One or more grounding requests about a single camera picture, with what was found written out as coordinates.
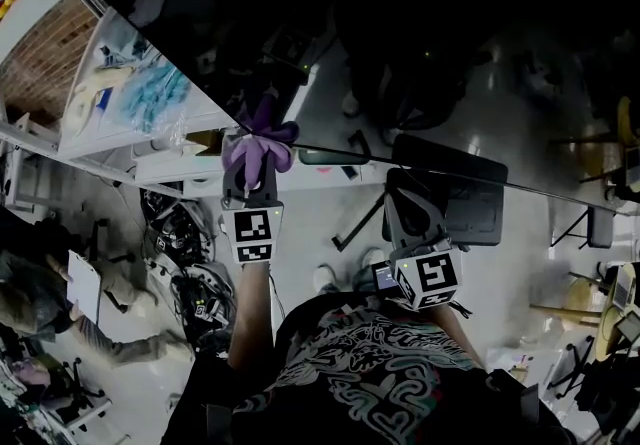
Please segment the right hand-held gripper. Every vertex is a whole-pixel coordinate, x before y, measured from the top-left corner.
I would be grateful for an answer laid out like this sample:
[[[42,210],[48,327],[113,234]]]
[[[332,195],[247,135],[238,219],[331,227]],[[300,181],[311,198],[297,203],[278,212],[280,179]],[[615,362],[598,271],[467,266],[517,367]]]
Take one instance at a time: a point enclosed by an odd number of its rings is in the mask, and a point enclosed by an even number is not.
[[[383,238],[392,244],[391,274],[413,310],[448,304],[459,289],[459,250],[440,209],[408,189],[387,191]]]

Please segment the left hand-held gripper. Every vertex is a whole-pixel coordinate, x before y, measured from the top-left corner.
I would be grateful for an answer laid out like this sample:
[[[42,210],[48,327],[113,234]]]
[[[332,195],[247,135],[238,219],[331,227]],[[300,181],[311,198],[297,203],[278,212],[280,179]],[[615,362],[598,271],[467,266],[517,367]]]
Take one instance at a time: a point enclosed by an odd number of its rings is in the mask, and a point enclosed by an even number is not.
[[[245,161],[236,160],[223,176],[220,226],[229,239],[238,264],[269,262],[277,250],[284,205],[277,199],[275,157],[265,155],[260,170],[259,195],[266,202],[245,201]]]

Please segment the purple fleece cloth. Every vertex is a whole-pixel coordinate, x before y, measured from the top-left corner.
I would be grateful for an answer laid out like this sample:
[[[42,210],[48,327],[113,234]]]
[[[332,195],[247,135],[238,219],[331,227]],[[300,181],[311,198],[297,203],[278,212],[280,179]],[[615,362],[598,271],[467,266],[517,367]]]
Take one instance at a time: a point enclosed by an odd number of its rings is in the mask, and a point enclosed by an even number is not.
[[[239,129],[228,129],[222,143],[223,169],[227,172],[236,161],[242,160],[245,188],[253,190],[259,184],[262,159],[265,155],[271,153],[274,156],[277,172],[285,173],[291,169],[295,158],[291,144],[298,137],[299,127],[293,121],[285,122],[276,129],[268,126],[259,134],[241,132]]]

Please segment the person's left forearm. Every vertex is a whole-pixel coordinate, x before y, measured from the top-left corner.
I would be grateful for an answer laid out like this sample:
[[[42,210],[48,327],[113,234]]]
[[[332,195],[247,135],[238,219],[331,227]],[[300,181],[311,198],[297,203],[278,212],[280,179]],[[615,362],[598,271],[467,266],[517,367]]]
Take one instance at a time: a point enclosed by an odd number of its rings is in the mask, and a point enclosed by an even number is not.
[[[268,262],[248,263],[242,267],[236,296],[228,364],[240,372],[260,372],[274,349]]]

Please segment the person's right forearm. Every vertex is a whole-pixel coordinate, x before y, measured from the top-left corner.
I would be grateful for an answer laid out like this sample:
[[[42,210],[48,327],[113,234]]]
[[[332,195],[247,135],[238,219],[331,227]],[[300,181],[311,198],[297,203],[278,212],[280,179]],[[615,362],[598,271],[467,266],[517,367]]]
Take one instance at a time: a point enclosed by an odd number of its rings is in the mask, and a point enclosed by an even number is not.
[[[467,338],[455,312],[448,305],[439,305],[431,310],[431,318],[448,336],[455,341],[483,370],[485,365]]]

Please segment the cardboard box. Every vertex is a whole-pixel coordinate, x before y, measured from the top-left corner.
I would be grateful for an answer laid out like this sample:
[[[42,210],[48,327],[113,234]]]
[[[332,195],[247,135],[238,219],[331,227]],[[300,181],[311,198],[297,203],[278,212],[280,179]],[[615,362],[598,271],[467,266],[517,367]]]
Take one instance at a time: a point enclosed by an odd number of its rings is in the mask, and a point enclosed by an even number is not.
[[[225,131],[223,129],[191,132],[186,140],[197,146],[196,156],[219,157],[222,153]]]

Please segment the small black screen device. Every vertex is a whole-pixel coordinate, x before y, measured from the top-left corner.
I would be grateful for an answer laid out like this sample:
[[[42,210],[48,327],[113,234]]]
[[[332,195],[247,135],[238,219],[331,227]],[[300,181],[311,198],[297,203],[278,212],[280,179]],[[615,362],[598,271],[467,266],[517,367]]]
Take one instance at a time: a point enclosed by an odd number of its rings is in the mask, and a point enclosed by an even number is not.
[[[390,292],[399,290],[399,285],[393,277],[391,266],[387,262],[379,262],[371,265],[373,282],[378,292]]]

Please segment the person's grey trousers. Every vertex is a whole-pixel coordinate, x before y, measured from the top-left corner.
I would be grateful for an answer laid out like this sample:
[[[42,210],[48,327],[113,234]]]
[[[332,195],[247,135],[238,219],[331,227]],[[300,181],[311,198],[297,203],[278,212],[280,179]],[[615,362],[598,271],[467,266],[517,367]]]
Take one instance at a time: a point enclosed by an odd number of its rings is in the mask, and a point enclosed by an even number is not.
[[[335,293],[348,292],[348,291],[360,292],[360,293],[373,293],[376,291],[375,285],[373,282],[372,271],[369,268],[361,269],[360,271],[358,271],[356,274],[354,274],[350,278],[349,283],[350,285],[347,288],[342,288],[337,278],[337,285],[340,291]]]

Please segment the grey-green storage bin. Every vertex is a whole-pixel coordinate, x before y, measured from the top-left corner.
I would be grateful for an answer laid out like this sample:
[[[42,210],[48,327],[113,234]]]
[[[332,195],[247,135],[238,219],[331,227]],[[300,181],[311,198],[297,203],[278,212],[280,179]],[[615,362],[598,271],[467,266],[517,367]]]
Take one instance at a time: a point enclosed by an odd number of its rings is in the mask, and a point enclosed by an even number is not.
[[[298,159],[310,166],[361,166],[370,160],[361,154],[299,148]]]

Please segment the person's left white shoe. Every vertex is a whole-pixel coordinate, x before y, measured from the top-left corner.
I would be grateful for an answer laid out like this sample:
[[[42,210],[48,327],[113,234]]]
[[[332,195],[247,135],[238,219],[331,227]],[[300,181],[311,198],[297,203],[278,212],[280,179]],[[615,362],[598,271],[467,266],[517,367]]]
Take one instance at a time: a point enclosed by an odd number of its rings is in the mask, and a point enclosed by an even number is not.
[[[313,285],[317,294],[335,293],[340,289],[334,270],[327,264],[320,265],[313,273]]]

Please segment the blue plastic bag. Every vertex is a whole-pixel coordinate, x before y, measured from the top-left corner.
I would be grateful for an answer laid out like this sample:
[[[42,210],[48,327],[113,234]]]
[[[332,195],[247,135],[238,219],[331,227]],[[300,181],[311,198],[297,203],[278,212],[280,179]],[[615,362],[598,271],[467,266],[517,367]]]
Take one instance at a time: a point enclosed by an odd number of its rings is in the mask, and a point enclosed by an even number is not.
[[[170,61],[157,57],[140,65],[123,85],[115,118],[145,136],[176,135],[186,119],[191,81]]]

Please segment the person's black printed shirt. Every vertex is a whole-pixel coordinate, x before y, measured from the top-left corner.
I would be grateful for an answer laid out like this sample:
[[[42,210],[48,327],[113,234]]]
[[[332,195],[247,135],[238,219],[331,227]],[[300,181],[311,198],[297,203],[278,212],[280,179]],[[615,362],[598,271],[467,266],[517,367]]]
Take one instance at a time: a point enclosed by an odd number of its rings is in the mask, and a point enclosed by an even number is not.
[[[532,391],[391,301],[317,296],[273,342],[260,372],[198,357],[160,445],[576,445]]]

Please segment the wooden stool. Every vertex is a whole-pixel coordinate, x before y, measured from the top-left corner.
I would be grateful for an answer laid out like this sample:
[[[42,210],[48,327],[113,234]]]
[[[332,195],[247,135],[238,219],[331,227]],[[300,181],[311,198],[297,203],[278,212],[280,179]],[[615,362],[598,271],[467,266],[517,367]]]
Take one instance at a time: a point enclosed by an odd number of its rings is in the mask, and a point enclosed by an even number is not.
[[[585,279],[576,279],[570,286],[564,307],[556,308],[530,304],[529,308],[563,322],[583,327],[597,328],[601,321],[601,310],[592,310],[592,285]]]

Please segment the white tablet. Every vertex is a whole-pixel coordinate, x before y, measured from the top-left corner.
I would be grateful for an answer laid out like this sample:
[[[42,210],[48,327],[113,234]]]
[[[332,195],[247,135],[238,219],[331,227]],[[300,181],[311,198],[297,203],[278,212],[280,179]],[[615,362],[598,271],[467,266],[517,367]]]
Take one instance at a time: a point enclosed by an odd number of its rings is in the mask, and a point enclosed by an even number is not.
[[[81,255],[70,250],[67,272],[67,299],[93,324],[99,323],[101,276]]]

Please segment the black office chair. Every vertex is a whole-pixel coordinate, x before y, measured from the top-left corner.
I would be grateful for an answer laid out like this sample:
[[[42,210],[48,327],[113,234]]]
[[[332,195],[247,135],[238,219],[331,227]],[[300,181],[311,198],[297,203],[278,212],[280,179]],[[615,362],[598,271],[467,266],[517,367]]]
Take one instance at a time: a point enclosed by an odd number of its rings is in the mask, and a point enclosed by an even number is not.
[[[548,390],[555,400],[571,396],[615,443],[640,443],[640,356],[616,352],[598,361],[590,357],[594,344],[591,335],[567,344]]]
[[[82,361],[76,357],[71,363],[47,357],[50,383],[42,393],[40,408],[70,433],[86,432],[87,425],[106,415],[112,401],[102,389],[87,388],[80,379]]]

